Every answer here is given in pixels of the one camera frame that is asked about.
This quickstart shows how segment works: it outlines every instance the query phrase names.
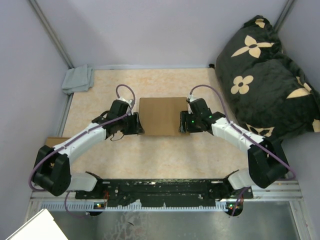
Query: floral pattern pillow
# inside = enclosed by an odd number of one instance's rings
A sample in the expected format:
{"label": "floral pattern pillow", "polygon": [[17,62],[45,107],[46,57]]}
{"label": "floral pattern pillow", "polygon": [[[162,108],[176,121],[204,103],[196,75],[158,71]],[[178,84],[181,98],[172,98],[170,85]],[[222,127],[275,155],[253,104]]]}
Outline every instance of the floral pattern pillow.
{"label": "floral pattern pillow", "polygon": [[243,128],[280,139],[320,132],[320,95],[301,68],[282,53],[278,35],[263,16],[243,25],[214,68]]}

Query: gray cloth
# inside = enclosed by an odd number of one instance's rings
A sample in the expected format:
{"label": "gray cloth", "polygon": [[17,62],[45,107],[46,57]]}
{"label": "gray cloth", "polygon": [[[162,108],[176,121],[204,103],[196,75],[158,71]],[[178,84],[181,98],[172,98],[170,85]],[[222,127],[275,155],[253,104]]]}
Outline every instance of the gray cloth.
{"label": "gray cloth", "polygon": [[62,83],[62,91],[65,94],[86,92],[94,86],[94,70],[88,65],[69,69]]}

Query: metal frame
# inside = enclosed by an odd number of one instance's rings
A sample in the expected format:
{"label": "metal frame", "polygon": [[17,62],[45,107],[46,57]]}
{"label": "metal frame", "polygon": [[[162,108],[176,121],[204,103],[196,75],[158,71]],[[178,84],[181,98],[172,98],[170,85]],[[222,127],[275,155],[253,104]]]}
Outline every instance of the metal frame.
{"label": "metal frame", "polygon": [[[35,15],[40,20],[44,30],[47,32],[49,38],[51,39],[52,43],[56,47],[58,53],[62,57],[65,64],[71,69],[74,68],[74,64],[70,56],[68,55],[65,47],[63,46],[62,42],[59,40],[57,34],[55,33],[54,29],[50,25],[49,21],[47,20],[46,16],[44,15],[43,11],[41,10],[38,2],[36,0],[27,0],[33,9]],[[283,25],[284,21],[286,20],[287,16],[289,15],[291,9],[294,6],[296,0],[287,0],[278,20],[274,25],[274,29],[278,32]],[[63,131],[67,122],[68,113],[71,107],[73,99],[73,94],[68,95],[67,101],[65,103],[64,111],[61,116],[59,128],[57,129],[56,135],[61,137],[63,135]],[[252,186],[252,192],[254,195],[253,199],[246,199],[247,202],[278,202],[278,201],[285,201],[289,202],[291,206],[292,215],[296,224],[296,228],[299,234],[300,239],[302,240],[315,240],[316,234],[314,231],[314,227],[312,226],[312,222],[308,215],[308,211],[306,205],[303,201],[303,196],[299,187],[299,184],[296,180],[293,181],[276,181],[271,186],[266,189],[261,189],[257,186]],[[83,200],[75,199],[76,193],[70,193],[69,195],[69,203],[83,203]],[[54,202],[54,203],[63,203],[66,197],[66,193],[62,194],[59,197],[53,197],[48,192],[33,192],[31,195],[31,199],[29,202],[29,206],[27,209],[26,217],[24,221],[28,221],[32,218],[35,214],[39,212],[43,203]],[[103,201],[103,199],[91,199],[86,200],[85,202],[99,202]],[[234,202],[235,199],[223,199],[222,201],[225,202]]]}
{"label": "metal frame", "polygon": [[277,19],[275,25],[273,26],[276,33],[279,32],[280,28],[284,24],[286,18],[288,17],[289,13],[291,12],[291,10],[293,8],[295,2],[296,2],[296,0],[287,0],[279,18]]}

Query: lavender wall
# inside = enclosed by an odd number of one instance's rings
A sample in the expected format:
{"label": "lavender wall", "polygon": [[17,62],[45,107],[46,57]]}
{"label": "lavender wall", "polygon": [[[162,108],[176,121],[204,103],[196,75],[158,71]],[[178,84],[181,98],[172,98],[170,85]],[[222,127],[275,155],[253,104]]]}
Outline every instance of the lavender wall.
{"label": "lavender wall", "polygon": [[41,0],[76,66],[203,67],[243,22],[287,0]]}
{"label": "lavender wall", "polygon": [[[298,0],[279,36],[286,53],[304,70],[320,92],[320,1]],[[305,134],[284,143],[289,163],[297,171],[303,198],[320,239],[320,133]]]}
{"label": "lavender wall", "polygon": [[28,175],[45,138],[56,132],[67,67],[26,0],[0,3],[0,239],[19,228]]}

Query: cardboard box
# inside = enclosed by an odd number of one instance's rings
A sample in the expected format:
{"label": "cardboard box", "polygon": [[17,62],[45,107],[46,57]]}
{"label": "cardboard box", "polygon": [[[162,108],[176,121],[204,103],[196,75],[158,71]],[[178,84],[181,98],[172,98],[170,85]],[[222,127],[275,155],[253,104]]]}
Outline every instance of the cardboard box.
{"label": "cardboard box", "polygon": [[180,133],[180,112],[188,110],[186,97],[142,97],[139,118],[145,136],[185,136]]}
{"label": "cardboard box", "polygon": [[46,141],[45,145],[52,148],[53,146],[57,144],[62,144],[64,141],[67,141],[69,137],[56,137],[56,136],[49,136]]}

